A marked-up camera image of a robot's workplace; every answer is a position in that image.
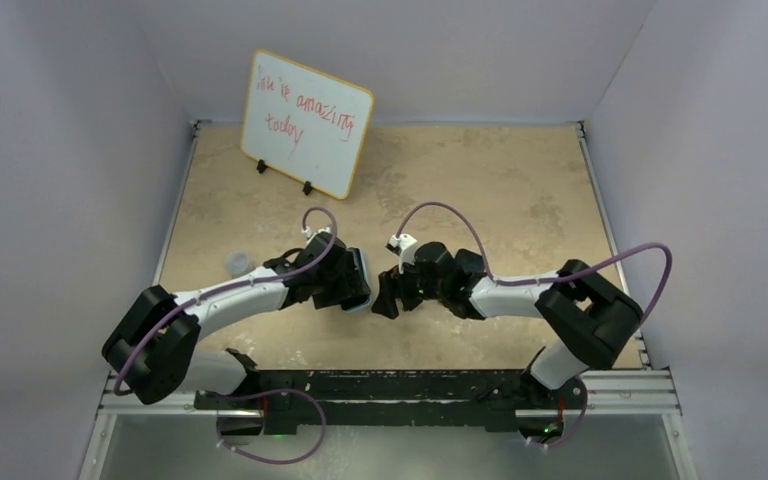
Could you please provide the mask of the phone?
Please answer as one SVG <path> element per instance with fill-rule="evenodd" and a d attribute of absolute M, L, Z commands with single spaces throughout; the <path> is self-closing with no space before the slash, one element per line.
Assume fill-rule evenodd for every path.
<path fill-rule="evenodd" d="M 347 276 L 349 297 L 341 303 L 344 312 L 356 312 L 372 302 L 367 262 L 363 251 L 357 247 L 347 250 L 351 254 L 353 271 Z"/>

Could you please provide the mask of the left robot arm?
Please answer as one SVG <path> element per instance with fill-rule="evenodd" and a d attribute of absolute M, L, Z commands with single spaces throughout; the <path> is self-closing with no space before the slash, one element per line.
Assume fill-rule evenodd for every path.
<path fill-rule="evenodd" d="M 255 363 L 233 349 L 199 352 L 208 336 L 255 315 L 311 302 L 316 309 L 364 308 L 371 288 L 363 252 L 320 231 L 302 248 L 211 287 L 171 293 L 144 289 L 107 338 L 101 355 L 145 404 L 180 390 L 217 393 L 232 408 L 257 399 Z"/>

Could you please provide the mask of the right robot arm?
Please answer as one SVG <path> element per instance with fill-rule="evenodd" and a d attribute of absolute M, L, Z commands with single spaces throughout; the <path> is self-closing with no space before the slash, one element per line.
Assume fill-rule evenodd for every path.
<path fill-rule="evenodd" d="M 524 399 L 536 407 L 574 377 L 611 368 L 644 319 L 635 300 L 577 259 L 542 276 L 493 279 L 480 254 L 428 242 L 402 254 L 378 281 L 371 310 L 389 319 L 436 301 L 461 319 L 545 320 L 558 340 L 535 356 L 521 381 Z"/>

